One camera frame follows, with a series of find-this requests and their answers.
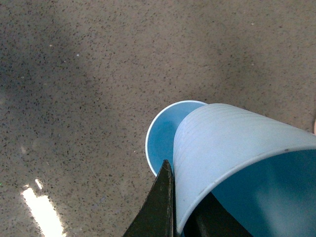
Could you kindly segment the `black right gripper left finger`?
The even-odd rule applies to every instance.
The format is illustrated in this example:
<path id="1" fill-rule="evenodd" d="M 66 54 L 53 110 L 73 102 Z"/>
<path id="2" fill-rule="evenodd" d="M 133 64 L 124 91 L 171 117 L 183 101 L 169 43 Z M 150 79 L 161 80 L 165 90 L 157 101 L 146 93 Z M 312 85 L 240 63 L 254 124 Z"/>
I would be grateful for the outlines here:
<path id="1" fill-rule="evenodd" d="M 174 177 L 164 160 L 140 211 L 129 225 L 125 237 L 174 236 Z"/>

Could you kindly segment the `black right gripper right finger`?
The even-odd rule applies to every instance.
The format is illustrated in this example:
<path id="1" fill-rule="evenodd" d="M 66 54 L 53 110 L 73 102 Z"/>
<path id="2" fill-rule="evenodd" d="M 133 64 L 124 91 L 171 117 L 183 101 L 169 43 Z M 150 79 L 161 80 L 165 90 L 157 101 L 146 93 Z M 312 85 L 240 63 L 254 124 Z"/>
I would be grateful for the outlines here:
<path id="1" fill-rule="evenodd" d="M 187 220 L 184 236 L 250 237 L 251 234 L 209 193 Z"/>

